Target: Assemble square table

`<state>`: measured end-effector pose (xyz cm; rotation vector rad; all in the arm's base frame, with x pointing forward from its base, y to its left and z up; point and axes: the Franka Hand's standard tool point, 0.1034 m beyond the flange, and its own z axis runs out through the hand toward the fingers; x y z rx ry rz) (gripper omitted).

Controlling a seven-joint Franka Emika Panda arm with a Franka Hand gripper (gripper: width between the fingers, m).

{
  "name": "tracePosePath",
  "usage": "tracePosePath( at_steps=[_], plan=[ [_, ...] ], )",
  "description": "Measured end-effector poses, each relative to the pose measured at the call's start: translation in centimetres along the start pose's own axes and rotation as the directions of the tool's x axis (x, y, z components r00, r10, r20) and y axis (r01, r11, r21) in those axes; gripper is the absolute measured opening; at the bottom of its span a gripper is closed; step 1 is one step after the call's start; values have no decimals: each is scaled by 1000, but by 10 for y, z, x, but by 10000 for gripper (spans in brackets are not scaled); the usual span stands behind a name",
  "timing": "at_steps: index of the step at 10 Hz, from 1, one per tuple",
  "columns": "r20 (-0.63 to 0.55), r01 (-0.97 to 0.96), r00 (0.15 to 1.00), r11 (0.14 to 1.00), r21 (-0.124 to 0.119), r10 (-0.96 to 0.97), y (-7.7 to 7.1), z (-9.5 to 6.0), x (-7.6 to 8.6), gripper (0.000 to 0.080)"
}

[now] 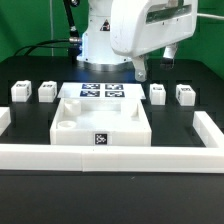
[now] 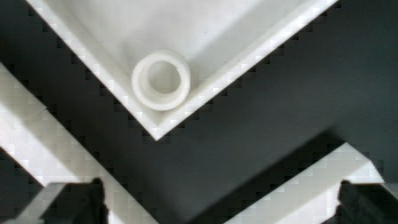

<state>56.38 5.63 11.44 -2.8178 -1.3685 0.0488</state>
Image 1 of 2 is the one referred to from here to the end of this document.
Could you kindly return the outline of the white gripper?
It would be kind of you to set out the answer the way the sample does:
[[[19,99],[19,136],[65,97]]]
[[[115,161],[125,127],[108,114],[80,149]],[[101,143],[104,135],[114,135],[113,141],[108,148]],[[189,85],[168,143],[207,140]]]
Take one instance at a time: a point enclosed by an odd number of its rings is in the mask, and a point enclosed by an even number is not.
[[[147,79],[143,54],[159,48],[166,46],[160,67],[173,68],[177,52],[177,45],[173,43],[194,34],[197,8],[198,0],[112,1],[111,47],[116,54],[133,58],[137,81]]]

